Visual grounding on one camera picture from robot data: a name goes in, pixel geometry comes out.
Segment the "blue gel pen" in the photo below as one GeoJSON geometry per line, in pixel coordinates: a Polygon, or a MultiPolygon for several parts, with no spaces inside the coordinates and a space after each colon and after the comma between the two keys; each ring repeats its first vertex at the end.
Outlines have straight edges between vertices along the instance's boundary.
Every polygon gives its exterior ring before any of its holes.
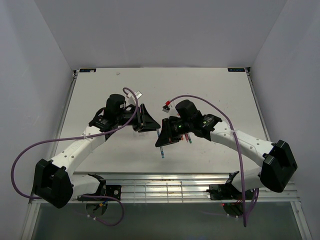
{"type": "MultiPolygon", "coordinates": [[[[160,129],[157,129],[156,132],[157,132],[157,136],[159,137],[160,136],[160,129]]],[[[162,157],[162,159],[164,159],[165,155],[164,155],[163,147],[160,146],[159,149],[160,149],[161,157],[162,157]]]]}

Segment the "red gel pen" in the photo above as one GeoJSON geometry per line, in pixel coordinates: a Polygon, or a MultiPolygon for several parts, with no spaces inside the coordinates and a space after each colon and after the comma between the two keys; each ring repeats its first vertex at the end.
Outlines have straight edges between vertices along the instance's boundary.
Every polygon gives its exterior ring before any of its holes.
{"type": "Polygon", "coordinates": [[[190,143],[190,139],[189,139],[188,133],[185,133],[184,136],[185,136],[186,141],[187,141],[188,143],[190,143]]]}

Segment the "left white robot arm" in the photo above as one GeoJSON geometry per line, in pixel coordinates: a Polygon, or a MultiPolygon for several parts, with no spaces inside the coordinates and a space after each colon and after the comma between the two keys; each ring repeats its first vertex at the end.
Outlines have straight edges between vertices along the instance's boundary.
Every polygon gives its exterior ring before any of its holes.
{"type": "Polygon", "coordinates": [[[41,159],[35,166],[34,193],[56,208],[64,207],[72,198],[100,200],[107,194],[106,180],[97,174],[75,176],[78,166],[118,127],[128,124],[138,133],[157,131],[160,125],[144,104],[127,104],[125,97],[111,94],[106,106],[99,109],[80,139],[50,160],[41,159]]]}

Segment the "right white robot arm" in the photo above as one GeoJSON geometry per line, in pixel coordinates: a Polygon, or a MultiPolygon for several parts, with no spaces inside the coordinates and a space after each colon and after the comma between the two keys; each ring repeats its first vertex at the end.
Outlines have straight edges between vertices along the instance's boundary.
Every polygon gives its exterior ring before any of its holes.
{"type": "Polygon", "coordinates": [[[281,193],[296,172],[298,165],[287,142],[266,141],[234,131],[221,118],[201,114],[190,100],[179,102],[175,109],[177,116],[162,120],[156,147],[178,143],[182,135],[193,133],[196,137],[240,152],[257,164],[257,168],[246,171],[244,176],[235,171],[229,174],[224,184],[210,186],[209,190],[216,199],[237,199],[244,192],[259,188],[281,193]]]}

